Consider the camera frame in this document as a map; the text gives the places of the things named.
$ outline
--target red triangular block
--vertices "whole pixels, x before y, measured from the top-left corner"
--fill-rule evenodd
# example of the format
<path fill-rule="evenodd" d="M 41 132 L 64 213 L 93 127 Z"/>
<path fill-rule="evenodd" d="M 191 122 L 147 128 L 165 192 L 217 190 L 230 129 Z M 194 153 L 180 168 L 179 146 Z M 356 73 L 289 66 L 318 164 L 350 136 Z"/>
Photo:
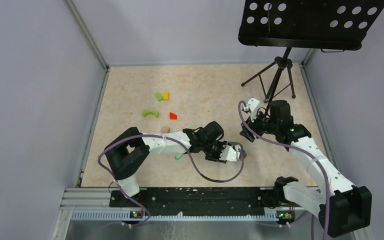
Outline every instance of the red triangular block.
<path fill-rule="evenodd" d="M 170 119 L 171 120 L 177 120 L 178 119 L 178 116 L 172 112 L 170 112 Z"/>

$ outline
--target black music stand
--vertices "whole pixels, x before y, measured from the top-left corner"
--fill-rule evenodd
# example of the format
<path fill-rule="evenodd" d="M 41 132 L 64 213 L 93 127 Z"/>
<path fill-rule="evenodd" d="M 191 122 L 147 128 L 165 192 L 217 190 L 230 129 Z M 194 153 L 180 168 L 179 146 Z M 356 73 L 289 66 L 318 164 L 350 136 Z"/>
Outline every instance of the black music stand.
<path fill-rule="evenodd" d="M 295 98 L 292 81 L 292 48 L 359 50 L 367 31 L 384 9 L 384 0 L 245 0 L 239 42 L 247 46 L 286 47 L 283 57 L 241 84 L 259 77 L 264 102 L 269 103 L 287 87 Z M 261 74 L 277 64 L 277 72 L 266 93 Z M 289 84 L 275 94 L 282 71 Z"/>

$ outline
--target small green object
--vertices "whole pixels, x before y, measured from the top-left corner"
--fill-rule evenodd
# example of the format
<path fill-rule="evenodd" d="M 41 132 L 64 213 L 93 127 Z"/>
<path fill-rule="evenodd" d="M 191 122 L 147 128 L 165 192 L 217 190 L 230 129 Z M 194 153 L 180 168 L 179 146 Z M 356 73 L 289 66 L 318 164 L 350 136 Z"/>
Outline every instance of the small green object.
<path fill-rule="evenodd" d="M 163 95 L 161 94 L 161 92 L 155 93 L 155 97 L 158 100 L 158 102 L 161 102 L 163 100 Z"/>
<path fill-rule="evenodd" d="M 158 111 L 151 111 L 151 110 L 143 110 L 142 116 L 145 118 L 149 115 L 154 115 L 155 117 L 159 117 L 160 113 Z"/>
<path fill-rule="evenodd" d="M 174 157 L 174 159 L 179 160 L 179 159 L 181 159 L 182 157 L 183 157 L 183 153 L 179 152 L 179 153 Z"/>

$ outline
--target table surface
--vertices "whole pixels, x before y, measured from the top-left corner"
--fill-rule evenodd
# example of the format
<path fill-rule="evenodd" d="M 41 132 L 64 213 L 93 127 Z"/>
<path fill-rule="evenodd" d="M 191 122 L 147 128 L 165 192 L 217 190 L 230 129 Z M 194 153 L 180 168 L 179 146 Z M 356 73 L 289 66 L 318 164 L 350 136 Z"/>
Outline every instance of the table surface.
<path fill-rule="evenodd" d="M 251 143 L 239 135 L 241 120 L 238 103 L 248 97 L 263 100 L 264 94 L 258 78 L 246 86 L 241 83 L 260 71 L 267 64 L 211 64 L 211 65 L 160 65 L 111 67 L 100 107 L 82 187 L 107 187 L 111 175 L 98 165 L 98 155 L 104 148 L 130 127 L 140 132 L 160 133 L 163 126 L 171 132 L 195 129 L 216 121 L 224 129 L 223 140 L 242 143 L 248 156 L 241 175 L 227 183 L 214 183 L 202 178 L 193 168 L 190 159 L 175 154 L 149 156 L 136 172 L 141 187 L 269 187 L 277 177 L 293 176 L 307 186 L 315 182 L 299 161 L 285 148 L 261 140 Z M 275 75 L 272 67 L 263 75 L 265 89 Z M 290 88 L 275 100 L 283 99 L 291 106 L 296 124 L 303 124 L 324 152 L 322 139 L 315 120 L 309 96 L 298 64 L 292 68 L 296 98 Z M 283 72 L 278 89 L 289 83 Z M 155 93 L 169 92 L 168 101 L 157 101 Z M 157 110 L 159 117 L 143 117 L 143 110 Z M 169 112 L 178 115 L 170 120 Z M 271 140 L 274 136 L 264 135 Z M 192 154 L 202 173 L 213 179 L 225 180 L 235 175 L 240 162 L 226 164 L 205 160 L 201 153 Z M 108 165 L 107 159 L 102 162 Z"/>

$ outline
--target yellow block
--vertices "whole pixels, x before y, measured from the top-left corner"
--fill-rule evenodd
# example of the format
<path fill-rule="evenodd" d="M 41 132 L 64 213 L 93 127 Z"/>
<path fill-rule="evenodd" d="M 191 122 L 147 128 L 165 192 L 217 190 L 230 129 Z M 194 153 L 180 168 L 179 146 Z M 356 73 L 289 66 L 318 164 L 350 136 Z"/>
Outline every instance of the yellow block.
<path fill-rule="evenodd" d="M 164 101 L 169 100 L 169 92 L 168 92 L 168 91 L 165 91 L 165 92 L 162 94 L 162 99 L 163 99 Z"/>

